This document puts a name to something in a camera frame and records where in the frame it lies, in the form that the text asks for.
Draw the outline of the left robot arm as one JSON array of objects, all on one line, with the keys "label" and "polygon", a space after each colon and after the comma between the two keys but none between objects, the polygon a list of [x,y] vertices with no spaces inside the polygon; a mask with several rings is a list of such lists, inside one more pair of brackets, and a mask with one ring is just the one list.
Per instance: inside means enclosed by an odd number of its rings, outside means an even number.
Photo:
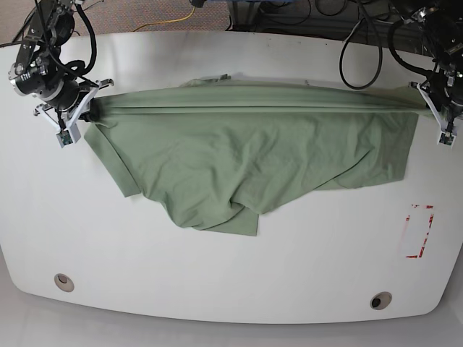
[{"label": "left robot arm", "polygon": [[[405,69],[425,78],[415,83],[440,127],[438,142],[451,145],[457,136],[457,119],[462,118],[462,2],[391,1],[400,19],[388,29],[388,49]],[[424,47],[433,57],[431,70],[404,61],[394,46],[395,32],[405,25],[416,25]]]}]

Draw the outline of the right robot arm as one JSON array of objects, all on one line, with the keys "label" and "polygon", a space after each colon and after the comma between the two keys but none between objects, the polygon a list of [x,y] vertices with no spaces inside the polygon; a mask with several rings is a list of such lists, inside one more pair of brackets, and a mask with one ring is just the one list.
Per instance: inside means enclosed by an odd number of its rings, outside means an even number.
[{"label": "right robot arm", "polygon": [[[19,95],[34,95],[57,115],[59,134],[67,131],[63,117],[69,120],[97,122],[100,104],[91,95],[113,85],[111,79],[89,80],[86,75],[95,66],[97,40],[88,19],[84,1],[36,1],[22,27],[10,43],[19,45],[15,63],[9,71],[9,81]],[[90,60],[60,59],[62,46],[75,31],[74,14],[84,22],[90,36]]]}]

